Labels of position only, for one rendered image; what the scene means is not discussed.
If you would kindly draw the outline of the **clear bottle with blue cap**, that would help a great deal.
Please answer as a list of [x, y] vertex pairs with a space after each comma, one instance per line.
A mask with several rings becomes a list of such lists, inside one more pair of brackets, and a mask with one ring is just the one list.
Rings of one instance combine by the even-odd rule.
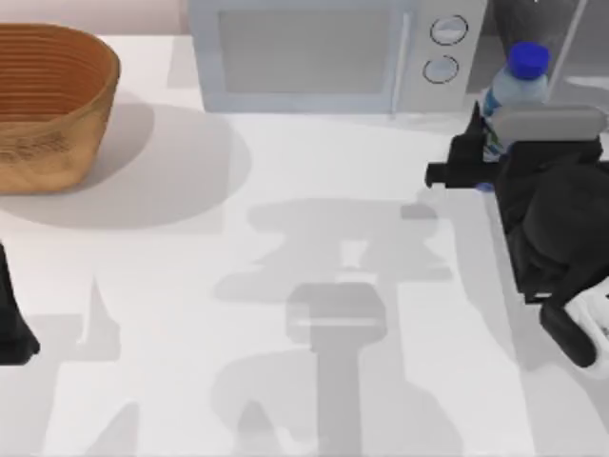
[[498, 71], [481, 99], [485, 143], [482, 160], [497, 163], [511, 144], [495, 132], [491, 117], [500, 108], [523, 103], [544, 103], [548, 98], [548, 69], [551, 54], [544, 45], [522, 41], [508, 51], [505, 65]]

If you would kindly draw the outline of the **microwave oven knob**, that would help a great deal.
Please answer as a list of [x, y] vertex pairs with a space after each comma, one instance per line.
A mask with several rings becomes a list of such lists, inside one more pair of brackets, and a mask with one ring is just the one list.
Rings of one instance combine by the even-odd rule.
[[430, 84], [443, 85], [451, 82], [460, 71], [457, 59], [442, 55], [428, 60], [422, 68], [422, 76]]
[[440, 46], [454, 46], [467, 35], [469, 25], [461, 15], [439, 18], [430, 28], [431, 39]]

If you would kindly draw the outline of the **pale microwave oven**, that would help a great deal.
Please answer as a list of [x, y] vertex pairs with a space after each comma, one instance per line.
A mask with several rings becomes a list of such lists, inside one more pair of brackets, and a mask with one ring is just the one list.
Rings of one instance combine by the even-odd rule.
[[[204, 106], [216, 112], [390, 114], [403, 14], [410, 37], [403, 112], [458, 109], [465, 97], [488, 0], [187, 0]], [[435, 20], [461, 15], [454, 46], [430, 37]], [[450, 55], [449, 83], [422, 76]]]

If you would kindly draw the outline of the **woven brown basket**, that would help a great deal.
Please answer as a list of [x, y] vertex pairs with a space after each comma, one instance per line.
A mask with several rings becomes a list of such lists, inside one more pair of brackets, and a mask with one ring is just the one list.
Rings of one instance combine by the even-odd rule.
[[0, 23], [0, 195], [53, 193], [95, 162], [121, 75], [105, 41], [45, 23]]

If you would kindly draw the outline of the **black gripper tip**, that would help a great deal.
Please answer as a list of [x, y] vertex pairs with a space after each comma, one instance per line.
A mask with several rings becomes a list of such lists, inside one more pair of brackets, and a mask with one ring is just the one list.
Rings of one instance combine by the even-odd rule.
[[23, 366], [40, 351], [40, 343], [15, 299], [10, 269], [0, 242], [0, 367]]

